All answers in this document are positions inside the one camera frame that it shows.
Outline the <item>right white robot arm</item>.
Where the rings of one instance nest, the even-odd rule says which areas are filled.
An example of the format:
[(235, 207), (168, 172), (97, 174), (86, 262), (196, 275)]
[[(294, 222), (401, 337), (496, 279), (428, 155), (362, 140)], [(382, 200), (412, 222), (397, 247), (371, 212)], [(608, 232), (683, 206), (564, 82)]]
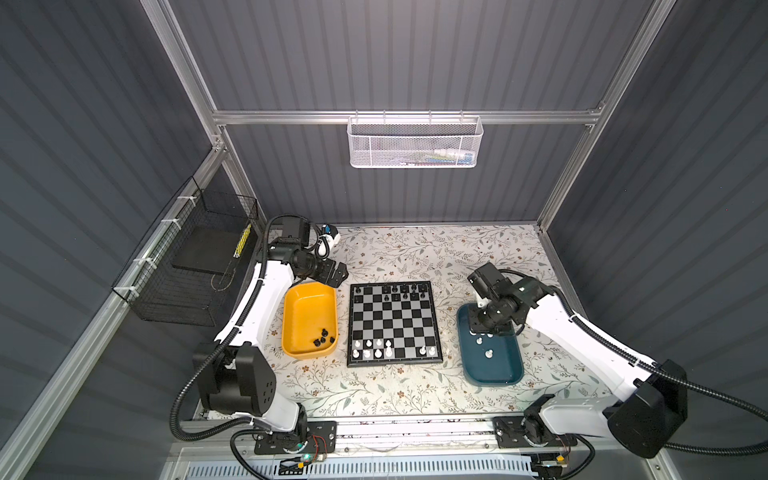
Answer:
[(626, 450), (652, 458), (687, 418), (687, 393), (672, 381), (685, 371), (640, 354), (593, 325), (563, 292), (529, 275), (511, 280), (511, 270), (486, 263), (468, 276), (476, 304), (468, 313), (471, 331), (517, 335), (540, 333), (583, 364), (607, 391), (591, 399), (543, 394), (523, 413), (526, 440), (545, 446), (558, 436), (610, 437)]

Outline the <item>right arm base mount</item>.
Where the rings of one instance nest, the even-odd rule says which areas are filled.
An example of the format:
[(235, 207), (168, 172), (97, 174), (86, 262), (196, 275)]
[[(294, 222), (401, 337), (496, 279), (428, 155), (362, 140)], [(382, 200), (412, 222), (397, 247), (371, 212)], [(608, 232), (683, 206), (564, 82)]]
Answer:
[(540, 420), (524, 415), (493, 417), (492, 426), (500, 448), (565, 447), (569, 449), (578, 444), (574, 435), (553, 434)]

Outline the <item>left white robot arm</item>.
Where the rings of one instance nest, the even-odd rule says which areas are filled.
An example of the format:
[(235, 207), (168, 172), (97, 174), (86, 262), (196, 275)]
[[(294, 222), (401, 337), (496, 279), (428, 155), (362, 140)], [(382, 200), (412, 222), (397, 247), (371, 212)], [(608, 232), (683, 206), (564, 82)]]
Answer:
[(263, 352), (268, 327), (288, 291), (311, 279), (337, 288), (347, 278), (345, 264), (330, 258), (340, 233), (332, 224), (316, 224), (300, 215), (268, 221), (280, 235), (264, 238), (247, 289), (230, 320), (214, 340), (198, 346), (194, 374), (185, 387), (198, 390), (208, 411), (233, 415), (232, 422), (259, 423), (272, 432), (294, 432), (306, 418), (303, 407), (283, 396)]

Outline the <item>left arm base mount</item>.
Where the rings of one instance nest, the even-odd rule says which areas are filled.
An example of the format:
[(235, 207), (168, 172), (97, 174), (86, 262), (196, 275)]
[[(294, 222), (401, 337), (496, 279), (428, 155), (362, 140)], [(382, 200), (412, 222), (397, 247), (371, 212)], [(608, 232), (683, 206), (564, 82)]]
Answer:
[(291, 432), (254, 434), (256, 455), (329, 454), (335, 451), (336, 421), (300, 421)]

